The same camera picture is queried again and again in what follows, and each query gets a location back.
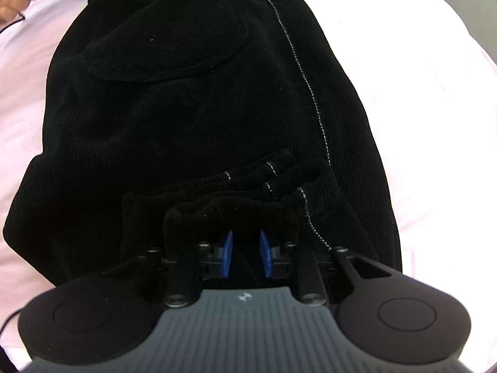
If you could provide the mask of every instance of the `black cable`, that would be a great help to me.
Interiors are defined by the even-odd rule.
[[[14,317],[21,312],[22,309],[19,309],[17,311],[14,311],[11,315],[7,317],[5,322],[3,323],[2,327],[0,328],[0,338],[2,337],[3,332],[7,328],[7,325],[9,322],[14,319]],[[3,350],[2,347],[0,347],[0,371],[2,373],[17,373],[19,370],[14,366],[14,364],[11,362],[11,360],[8,358],[7,353],[5,350]]]
[[[3,28],[1,31],[0,31],[0,34],[5,31],[6,29],[9,29],[12,25],[14,24],[17,24],[21,21],[24,21],[26,19],[26,17],[24,15],[22,15],[21,13],[19,13],[19,15],[21,15],[22,18],[19,18],[17,21],[14,21],[12,22],[11,24],[8,24],[5,28]]]

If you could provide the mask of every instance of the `logo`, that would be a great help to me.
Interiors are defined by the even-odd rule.
[[[237,299],[243,301],[244,303],[247,303],[248,301],[252,300],[252,297],[253,296],[250,293],[243,292],[237,296]]]

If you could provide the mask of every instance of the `black device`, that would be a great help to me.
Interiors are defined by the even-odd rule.
[[[235,242],[149,249],[34,298],[25,372],[469,372],[469,315],[448,294],[345,248],[272,248],[264,231],[268,287],[216,288]]]

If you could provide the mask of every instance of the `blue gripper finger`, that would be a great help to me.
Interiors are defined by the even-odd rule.
[[[230,274],[231,254],[233,253],[233,230],[228,231],[223,246],[223,260],[221,261],[221,275],[227,278]]]
[[[266,278],[270,278],[273,276],[273,260],[271,257],[271,247],[269,246],[269,241],[264,230],[260,231],[259,247]]]

